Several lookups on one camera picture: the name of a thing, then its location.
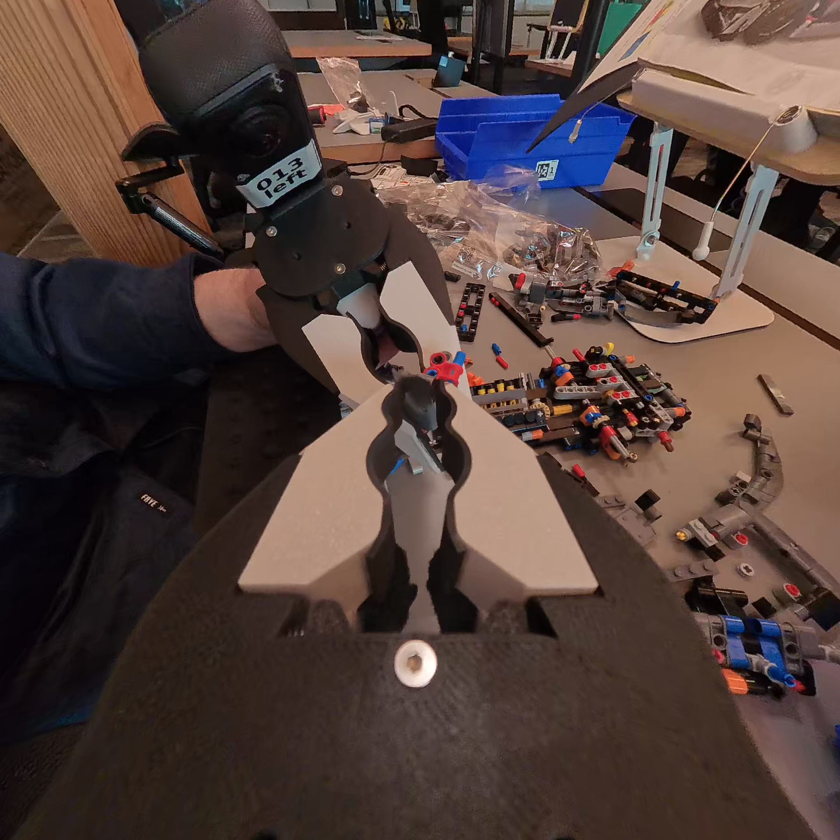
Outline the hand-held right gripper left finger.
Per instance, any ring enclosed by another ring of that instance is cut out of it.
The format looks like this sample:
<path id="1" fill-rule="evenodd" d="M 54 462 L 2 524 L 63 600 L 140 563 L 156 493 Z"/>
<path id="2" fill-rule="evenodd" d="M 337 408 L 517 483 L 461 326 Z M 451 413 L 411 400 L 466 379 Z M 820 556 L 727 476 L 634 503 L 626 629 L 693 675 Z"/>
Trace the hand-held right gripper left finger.
<path id="1" fill-rule="evenodd" d="M 251 594 L 338 603 L 366 632 L 404 629 L 417 594 L 386 480 L 403 393 L 386 385 L 306 447 L 238 579 Z"/>

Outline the red lego connector blue pin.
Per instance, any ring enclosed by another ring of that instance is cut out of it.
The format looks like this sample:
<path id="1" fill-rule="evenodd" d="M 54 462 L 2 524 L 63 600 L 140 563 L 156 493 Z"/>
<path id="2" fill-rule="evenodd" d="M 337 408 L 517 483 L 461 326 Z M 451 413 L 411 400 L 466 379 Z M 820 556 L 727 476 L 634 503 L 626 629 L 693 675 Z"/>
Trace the red lego connector blue pin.
<path id="1" fill-rule="evenodd" d="M 438 351 L 430 355 L 423 374 L 437 382 L 459 386 L 460 379 L 465 374 L 465 367 L 466 353 L 464 351 L 458 351 L 455 354 Z"/>

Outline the dark grey curved lego piece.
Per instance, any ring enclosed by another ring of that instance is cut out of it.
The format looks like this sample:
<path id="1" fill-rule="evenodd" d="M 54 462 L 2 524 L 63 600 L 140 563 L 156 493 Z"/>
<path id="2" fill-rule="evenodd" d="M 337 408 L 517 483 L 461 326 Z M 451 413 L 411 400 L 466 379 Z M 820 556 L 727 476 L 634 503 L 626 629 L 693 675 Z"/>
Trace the dark grey curved lego piece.
<path id="1" fill-rule="evenodd" d="M 425 433 L 438 427 L 436 391 L 433 381 L 423 374 L 404 376 L 397 383 L 402 414 L 407 422 Z"/>

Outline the grey lego engine block assembly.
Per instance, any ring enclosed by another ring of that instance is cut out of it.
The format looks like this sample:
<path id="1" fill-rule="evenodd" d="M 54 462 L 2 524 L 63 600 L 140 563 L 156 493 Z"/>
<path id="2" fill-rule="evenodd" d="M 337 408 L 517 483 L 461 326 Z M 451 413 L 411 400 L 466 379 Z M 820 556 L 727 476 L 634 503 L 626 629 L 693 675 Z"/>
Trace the grey lego engine block assembly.
<path id="1" fill-rule="evenodd" d="M 552 402 L 550 382 L 532 374 L 469 388 L 475 404 L 523 443 L 537 447 L 577 435 L 572 405 Z"/>

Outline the light grey short lego beam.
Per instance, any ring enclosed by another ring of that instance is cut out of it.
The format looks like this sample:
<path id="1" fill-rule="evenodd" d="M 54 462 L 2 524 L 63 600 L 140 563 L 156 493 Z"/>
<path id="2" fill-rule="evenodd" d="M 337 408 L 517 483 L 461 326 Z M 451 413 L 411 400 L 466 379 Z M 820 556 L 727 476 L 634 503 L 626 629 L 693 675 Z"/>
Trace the light grey short lego beam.
<path id="1" fill-rule="evenodd" d="M 417 429 L 408 420 L 403 420 L 394 432 L 394 443 L 415 476 L 426 471 L 438 475 L 445 471 L 428 433 Z"/>

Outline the person's left forearm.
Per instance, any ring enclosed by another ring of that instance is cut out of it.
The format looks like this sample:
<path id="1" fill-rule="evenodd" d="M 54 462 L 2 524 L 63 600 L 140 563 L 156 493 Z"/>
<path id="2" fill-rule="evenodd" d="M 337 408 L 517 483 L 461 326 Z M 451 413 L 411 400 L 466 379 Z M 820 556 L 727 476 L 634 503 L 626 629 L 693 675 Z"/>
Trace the person's left forearm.
<path id="1" fill-rule="evenodd" d="M 199 255 L 149 268 L 2 253 L 2 382 L 110 390 L 230 359 L 194 301 L 195 278 L 219 267 Z"/>

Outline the long black lego beam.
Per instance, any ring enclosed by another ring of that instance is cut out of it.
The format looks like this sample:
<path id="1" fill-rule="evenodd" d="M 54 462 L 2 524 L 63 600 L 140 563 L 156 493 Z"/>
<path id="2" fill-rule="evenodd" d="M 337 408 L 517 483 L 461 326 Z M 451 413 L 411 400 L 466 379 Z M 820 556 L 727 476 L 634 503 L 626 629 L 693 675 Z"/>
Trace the long black lego beam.
<path id="1" fill-rule="evenodd" d="M 551 345 L 552 338 L 544 336 L 530 321 L 512 306 L 506 299 L 498 296 L 496 292 L 489 294 L 490 303 L 498 309 L 523 335 L 525 335 L 535 346 L 544 349 Z"/>

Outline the lego instruction booklet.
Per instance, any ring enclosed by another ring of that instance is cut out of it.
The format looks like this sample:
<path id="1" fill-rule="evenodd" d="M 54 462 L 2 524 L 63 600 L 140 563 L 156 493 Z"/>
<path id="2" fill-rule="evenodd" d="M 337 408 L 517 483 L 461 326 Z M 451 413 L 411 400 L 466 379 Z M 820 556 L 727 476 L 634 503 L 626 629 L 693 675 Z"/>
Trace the lego instruction booklet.
<path id="1" fill-rule="evenodd" d="M 839 2 L 684 2 L 640 58 L 767 101 L 838 113 Z"/>

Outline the black perforated panel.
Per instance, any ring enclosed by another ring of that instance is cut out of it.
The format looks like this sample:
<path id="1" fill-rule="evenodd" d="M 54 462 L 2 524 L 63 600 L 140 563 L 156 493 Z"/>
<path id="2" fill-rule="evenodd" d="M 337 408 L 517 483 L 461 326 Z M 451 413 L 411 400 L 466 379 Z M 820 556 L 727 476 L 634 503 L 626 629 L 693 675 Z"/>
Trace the black perforated panel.
<path id="1" fill-rule="evenodd" d="M 279 347 L 220 364 L 209 389 L 198 471 L 198 534 L 340 419 L 339 398 Z"/>

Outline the white plastic part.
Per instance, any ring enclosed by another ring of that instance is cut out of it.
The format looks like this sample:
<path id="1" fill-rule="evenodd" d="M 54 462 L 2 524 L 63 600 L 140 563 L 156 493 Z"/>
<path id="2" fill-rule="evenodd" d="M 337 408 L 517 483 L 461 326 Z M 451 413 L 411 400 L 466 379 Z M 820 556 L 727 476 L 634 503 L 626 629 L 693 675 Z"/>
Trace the white plastic part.
<path id="1" fill-rule="evenodd" d="M 387 120 L 385 110 L 373 105 L 361 89 L 351 92 L 346 108 L 336 115 L 332 134 L 354 133 L 359 136 L 381 134 Z"/>

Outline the black tripod pole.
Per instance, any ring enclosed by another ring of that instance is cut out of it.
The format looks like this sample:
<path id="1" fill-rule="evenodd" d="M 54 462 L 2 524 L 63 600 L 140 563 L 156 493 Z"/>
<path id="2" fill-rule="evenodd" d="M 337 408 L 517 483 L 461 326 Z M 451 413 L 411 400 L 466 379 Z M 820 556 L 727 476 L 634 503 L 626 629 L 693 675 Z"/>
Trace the black tripod pole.
<path id="1" fill-rule="evenodd" d="M 185 215 L 155 195 L 151 188 L 185 174 L 182 162 L 189 158 L 183 137 L 170 125 L 154 122 L 144 126 L 126 144 L 121 159 L 127 163 L 161 165 L 115 182 L 123 203 L 133 215 L 147 215 L 203 256 L 223 260 L 224 249 Z"/>

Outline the blue bin with square tag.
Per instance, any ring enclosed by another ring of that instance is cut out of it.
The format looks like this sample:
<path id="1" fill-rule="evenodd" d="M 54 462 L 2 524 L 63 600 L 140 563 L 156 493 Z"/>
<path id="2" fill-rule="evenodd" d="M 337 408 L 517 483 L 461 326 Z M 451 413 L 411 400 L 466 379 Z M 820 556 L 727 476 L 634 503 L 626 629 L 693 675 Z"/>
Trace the blue bin with square tag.
<path id="1" fill-rule="evenodd" d="M 603 184 L 634 117 L 610 109 L 573 119 L 529 151 L 541 130 L 537 122 L 485 122 L 469 151 L 465 177 L 486 181 L 508 167 L 536 176 L 541 189 Z"/>

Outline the white book stand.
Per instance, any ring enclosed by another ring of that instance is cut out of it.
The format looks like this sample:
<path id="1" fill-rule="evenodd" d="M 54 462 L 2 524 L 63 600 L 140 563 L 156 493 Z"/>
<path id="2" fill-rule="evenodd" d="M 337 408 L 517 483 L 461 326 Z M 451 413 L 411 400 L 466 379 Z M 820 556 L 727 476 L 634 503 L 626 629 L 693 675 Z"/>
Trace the white book stand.
<path id="1" fill-rule="evenodd" d="M 753 240 L 781 174 L 800 182 L 838 185 L 838 112 L 780 105 L 768 99 L 673 75 L 640 69 L 623 107 L 653 123 L 641 232 L 635 267 L 649 277 L 656 271 L 688 268 L 689 261 L 659 245 L 667 165 L 675 131 L 754 163 L 735 234 L 721 277 L 701 292 L 717 307 L 702 324 L 643 323 L 626 309 L 625 318 L 644 336 L 684 343 L 760 329 L 774 320 L 771 310 L 739 290 Z"/>

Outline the large black lego frame assembly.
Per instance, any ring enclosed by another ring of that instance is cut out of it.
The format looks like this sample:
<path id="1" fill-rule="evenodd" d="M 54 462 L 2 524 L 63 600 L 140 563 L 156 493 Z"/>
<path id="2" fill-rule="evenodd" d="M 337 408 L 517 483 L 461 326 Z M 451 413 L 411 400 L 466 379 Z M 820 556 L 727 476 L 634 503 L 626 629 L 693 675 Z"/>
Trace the large black lego frame assembly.
<path id="1" fill-rule="evenodd" d="M 611 269 L 609 275 L 618 313 L 629 322 L 668 328 L 704 324 L 720 302 L 627 268 Z"/>

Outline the wooden post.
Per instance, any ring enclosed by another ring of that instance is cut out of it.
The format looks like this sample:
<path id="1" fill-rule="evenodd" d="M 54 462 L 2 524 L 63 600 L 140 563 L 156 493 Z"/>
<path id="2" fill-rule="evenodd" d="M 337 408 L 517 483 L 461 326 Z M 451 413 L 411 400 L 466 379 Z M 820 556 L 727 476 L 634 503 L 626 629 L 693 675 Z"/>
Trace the wooden post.
<path id="1" fill-rule="evenodd" d="M 137 172 L 127 142 L 162 118 L 114 2 L 2 1 L 1 17 L 2 125 L 59 208 L 96 256 L 179 259 L 187 246 L 115 187 Z"/>

